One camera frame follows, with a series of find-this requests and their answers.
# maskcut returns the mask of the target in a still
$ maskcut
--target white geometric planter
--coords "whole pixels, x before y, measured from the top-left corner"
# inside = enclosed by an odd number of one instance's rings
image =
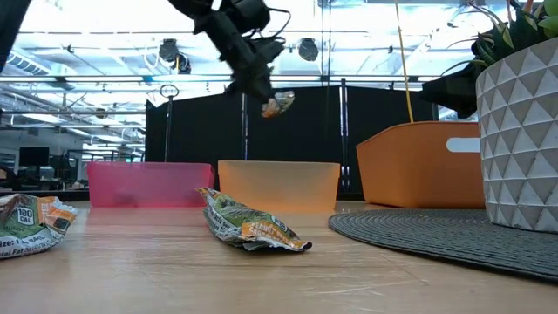
[[[490,221],[558,233],[558,38],[491,65],[476,91]]]

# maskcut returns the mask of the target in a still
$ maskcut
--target round mat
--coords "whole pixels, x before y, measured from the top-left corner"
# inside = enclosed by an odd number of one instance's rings
[[[558,235],[493,225],[484,210],[372,210],[334,215],[330,227],[388,249],[558,283]]]

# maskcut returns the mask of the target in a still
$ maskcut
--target orange translucent bin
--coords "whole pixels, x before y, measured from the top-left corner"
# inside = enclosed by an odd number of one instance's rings
[[[251,208],[270,213],[335,208],[339,164],[221,160],[218,168],[222,193]]]
[[[418,122],[357,145],[364,198],[406,208],[484,208],[479,125]]]
[[[196,188],[214,184],[211,165],[163,162],[90,162],[89,196],[97,208],[198,208]]]

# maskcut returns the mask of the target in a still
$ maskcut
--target snack bag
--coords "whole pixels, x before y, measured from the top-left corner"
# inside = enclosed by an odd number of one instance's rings
[[[283,248],[303,252],[312,247],[272,214],[248,208],[211,188],[198,188],[211,231],[222,241],[247,250]]]
[[[56,197],[0,197],[0,259],[39,253],[59,244],[77,214]]]

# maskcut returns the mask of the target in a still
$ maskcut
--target table surface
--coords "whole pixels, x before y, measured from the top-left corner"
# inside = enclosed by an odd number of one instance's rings
[[[63,244],[0,262],[2,313],[525,314],[558,304],[554,286],[352,241],[328,229],[328,213],[279,214],[314,243],[284,254],[221,243],[199,209],[76,207]]]

